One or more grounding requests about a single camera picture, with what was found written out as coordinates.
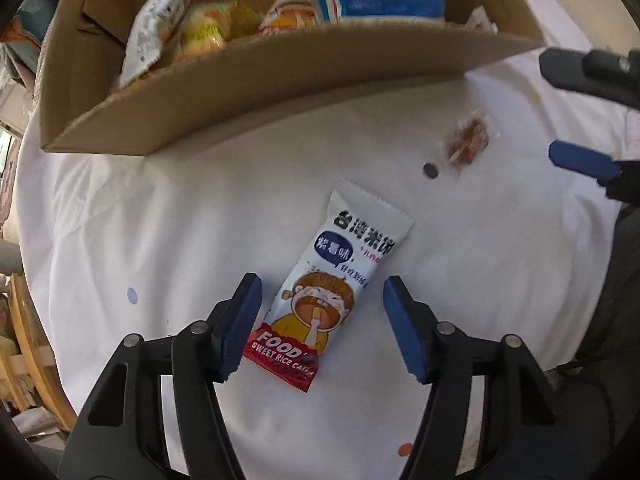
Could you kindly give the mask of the small clear red candy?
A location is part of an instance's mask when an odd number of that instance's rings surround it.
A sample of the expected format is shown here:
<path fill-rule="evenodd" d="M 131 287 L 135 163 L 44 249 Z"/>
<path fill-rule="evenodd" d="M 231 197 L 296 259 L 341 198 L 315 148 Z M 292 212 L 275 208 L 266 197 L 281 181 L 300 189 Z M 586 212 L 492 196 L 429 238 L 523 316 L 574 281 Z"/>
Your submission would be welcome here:
<path fill-rule="evenodd" d="M 468 110 L 438 142 L 442 163 L 458 176 L 472 167 L 500 136 L 486 110 Z"/>

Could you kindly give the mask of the white rice cracker packet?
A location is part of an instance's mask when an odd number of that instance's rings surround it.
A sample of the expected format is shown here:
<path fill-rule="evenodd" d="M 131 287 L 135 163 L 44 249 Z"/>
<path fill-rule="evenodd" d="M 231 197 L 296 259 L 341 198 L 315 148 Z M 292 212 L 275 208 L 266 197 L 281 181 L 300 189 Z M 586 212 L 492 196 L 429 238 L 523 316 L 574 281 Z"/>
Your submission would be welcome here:
<path fill-rule="evenodd" d="M 412 226 L 408 214 L 381 197 L 350 181 L 337 184 L 326 220 L 248 337 L 244 356 L 308 391 L 331 339 Z"/>

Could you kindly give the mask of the orange red snack bag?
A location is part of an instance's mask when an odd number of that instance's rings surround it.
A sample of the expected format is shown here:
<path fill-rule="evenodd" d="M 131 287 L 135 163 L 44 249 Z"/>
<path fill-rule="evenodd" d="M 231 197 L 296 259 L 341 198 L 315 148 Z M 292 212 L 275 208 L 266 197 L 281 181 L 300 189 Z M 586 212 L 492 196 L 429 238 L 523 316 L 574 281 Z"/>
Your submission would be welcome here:
<path fill-rule="evenodd" d="M 262 19 L 256 34 L 269 36 L 294 32 L 316 23 L 316 11 L 310 0 L 276 0 Z"/>

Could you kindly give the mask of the brown cardboard box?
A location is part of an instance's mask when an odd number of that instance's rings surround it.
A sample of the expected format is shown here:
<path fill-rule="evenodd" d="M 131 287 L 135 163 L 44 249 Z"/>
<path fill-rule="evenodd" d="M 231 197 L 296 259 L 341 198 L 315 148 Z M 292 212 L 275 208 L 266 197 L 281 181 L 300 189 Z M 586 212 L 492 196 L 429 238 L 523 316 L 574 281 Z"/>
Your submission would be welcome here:
<path fill-rule="evenodd" d="M 60 0 L 41 55 L 49 153 L 149 155 L 253 110 L 369 81 L 457 75 L 541 47 L 526 0 L 446 0 L 444 24 L 324 24 L 232 42 L 117 89 L 145 0 Z"/>

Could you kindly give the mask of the white red snack bag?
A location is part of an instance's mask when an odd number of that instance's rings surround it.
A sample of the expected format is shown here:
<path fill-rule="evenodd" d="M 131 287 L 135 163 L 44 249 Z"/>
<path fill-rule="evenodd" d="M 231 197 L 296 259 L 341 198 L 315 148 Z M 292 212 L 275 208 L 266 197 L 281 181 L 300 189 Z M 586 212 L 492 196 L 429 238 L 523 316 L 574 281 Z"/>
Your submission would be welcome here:
<path fill-rule="evenodd" d="M 146 0 L 132 24 L 117 89 L 146 74 L 162 56 L 192 0 Z"/>

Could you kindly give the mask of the yellow chip bag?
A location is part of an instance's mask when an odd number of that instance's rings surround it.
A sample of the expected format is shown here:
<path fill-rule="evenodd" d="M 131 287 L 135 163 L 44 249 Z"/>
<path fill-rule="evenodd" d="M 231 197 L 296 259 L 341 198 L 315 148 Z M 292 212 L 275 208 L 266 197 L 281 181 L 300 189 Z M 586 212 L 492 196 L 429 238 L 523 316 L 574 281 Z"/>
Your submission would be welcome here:
<path fill-rule="evenodd" d="M 196 58 L 252 36 L 264 14 L 239 1 L 199 3 L 186 12 L 171 50 L 173 61 Z"/>

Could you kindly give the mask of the wooden chair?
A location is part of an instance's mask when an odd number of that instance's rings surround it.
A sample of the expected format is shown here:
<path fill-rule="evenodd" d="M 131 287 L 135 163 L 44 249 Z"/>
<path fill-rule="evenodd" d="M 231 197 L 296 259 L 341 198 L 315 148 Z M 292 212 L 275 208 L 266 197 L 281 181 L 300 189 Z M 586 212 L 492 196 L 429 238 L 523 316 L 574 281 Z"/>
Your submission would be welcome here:
<path fill-rule="evenodd" d="M 44 408 L 66 434 L 77 419 L 26 278 L 18 274 L 1 277 L 1 405 L 12 415 Z"/>

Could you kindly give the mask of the white printed bed sheet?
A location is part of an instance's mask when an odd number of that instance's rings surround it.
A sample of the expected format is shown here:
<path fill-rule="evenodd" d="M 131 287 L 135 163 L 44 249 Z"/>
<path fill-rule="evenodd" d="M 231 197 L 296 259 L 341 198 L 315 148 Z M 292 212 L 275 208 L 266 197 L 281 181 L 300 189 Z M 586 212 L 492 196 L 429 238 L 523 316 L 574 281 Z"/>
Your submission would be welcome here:
<path fill-rule="evenodd" d="M 16 177 L 76 418 L 62 479 L 582 479 L 615 399 L 585 348 L 620 208 L 548 151 L 626 148 L 558 90 L 556 0 L 437 0 L 157 67 L 180 0 L 60 0 Z M 244 3 L 264 12 L 277 0 Z"/>

